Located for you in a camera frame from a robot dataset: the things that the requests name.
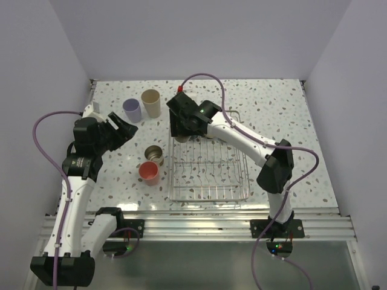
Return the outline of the small grey-green mug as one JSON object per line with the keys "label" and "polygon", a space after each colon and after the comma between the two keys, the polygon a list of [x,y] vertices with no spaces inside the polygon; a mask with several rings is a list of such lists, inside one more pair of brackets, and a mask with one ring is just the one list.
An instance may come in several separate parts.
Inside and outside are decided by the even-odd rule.
{"label": "small grey-green mug", "polygon": [[178,143],[186,143],[190,139],[190,136],[177,136],[175,137],[175,141]]}

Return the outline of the aluminium rail frame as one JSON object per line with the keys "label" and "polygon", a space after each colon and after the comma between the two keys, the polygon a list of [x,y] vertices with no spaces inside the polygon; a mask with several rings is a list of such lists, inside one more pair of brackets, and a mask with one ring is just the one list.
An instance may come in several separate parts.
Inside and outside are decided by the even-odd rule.
{"label": "aluminium rail frame", "polygon": [[[350,217],[342,217],[335,208],[296,209],[302,221],[306,241],[356,241]],[[126,219],[143,219],[144,241],[238,241],[253,240],[250,221],[266,220],[268,210],[180,210],[126,211]]]}

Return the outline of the tall beige plastic cup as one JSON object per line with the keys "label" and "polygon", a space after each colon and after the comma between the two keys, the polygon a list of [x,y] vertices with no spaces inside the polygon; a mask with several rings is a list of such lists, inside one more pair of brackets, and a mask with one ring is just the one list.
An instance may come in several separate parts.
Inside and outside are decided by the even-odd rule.
{"label": "tall beige plastic cup", "polygon": [[141,100],[151,118],[158,118],[161,115],[160,93],[157,90],[148,89],[144,91]]}

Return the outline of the red plastic cup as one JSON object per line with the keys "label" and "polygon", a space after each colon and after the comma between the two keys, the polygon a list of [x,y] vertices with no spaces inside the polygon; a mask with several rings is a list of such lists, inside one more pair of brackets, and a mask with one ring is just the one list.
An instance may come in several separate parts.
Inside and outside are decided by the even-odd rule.
{"label": "red plastic cup", "polygon": [[158,164],[153,161],[146,161],[139,167],[139,175],[148,186],[157,185],[160,180]]}

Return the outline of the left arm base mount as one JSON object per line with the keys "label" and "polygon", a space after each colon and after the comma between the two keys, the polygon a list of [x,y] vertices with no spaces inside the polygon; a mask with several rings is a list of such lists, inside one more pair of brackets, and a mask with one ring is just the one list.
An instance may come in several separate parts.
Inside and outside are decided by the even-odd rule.
{"label": "left arm base mount", "polygon": [[144,219],[125,219],[121,226],[112,232],[109,238],[141,239],[145,230]]}

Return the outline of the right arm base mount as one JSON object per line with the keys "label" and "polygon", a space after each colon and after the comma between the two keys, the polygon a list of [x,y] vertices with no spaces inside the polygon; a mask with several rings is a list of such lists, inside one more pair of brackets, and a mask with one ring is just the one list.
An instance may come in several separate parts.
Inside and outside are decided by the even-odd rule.
{"label": "right arm base mount", "polygon": [[[250,220],[250,232],[252,238],[257,239],[265,230],[269,222],[269,219]],[[262,235],[262,238],[267,239],[286,239],[291,237],[297,239],[305,237],[304,226],[300,219],[291,219],[284,224],[274,222],[273,225]]]}

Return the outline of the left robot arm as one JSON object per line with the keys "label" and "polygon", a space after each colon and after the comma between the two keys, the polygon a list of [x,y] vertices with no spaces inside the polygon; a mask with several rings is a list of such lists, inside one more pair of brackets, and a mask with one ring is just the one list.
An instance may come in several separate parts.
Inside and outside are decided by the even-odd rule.
{"label": "left robot arm", "polygon": [[41,154],[62,176],[62,193],[51,236],[42,255],[34,256],[30,263],[32,272],[45,285],[54,289],[87,287],[94,276],[96,255],[110,236],[130,232],[141,238],[136,228],[126,226],[118,207],[100,208],[88,231],[82,231],[87,203],[103,165],[102,156],[121,148],[137,131],[137,126],[113,112],[107,119],[84,112],[74,123],[74,140],[61,165],[35,141]]}

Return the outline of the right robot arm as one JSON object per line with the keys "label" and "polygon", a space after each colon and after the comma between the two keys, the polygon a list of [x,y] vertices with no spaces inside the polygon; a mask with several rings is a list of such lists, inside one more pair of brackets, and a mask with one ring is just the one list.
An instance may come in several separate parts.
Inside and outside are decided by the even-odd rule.
{"label": "right robot arm", "polygon": [[285,197],[294,168],[291,144],[283,139],[276,142],[246,128],[230,118],[220,106],[205,100],[196,104],[184,92],[177,93],[166,105],[169,108],[171,135],[177,137],[213,137],[235,147],[261,168],[256,179],[260,188],[268,193],[270,206],[269,229],[272,235],[283,237],[291,230],[293,209]]}

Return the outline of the purple plastic cup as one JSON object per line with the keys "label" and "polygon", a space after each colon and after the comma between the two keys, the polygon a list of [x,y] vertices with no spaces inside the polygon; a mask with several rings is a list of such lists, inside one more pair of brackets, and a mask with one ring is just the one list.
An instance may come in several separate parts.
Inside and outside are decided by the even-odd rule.
{"label": "purple plastic cup", "polygon": [[141,121],[141,106],[137,99],[129,98],[123,102],[122,106],[131,122],[138,123]]}

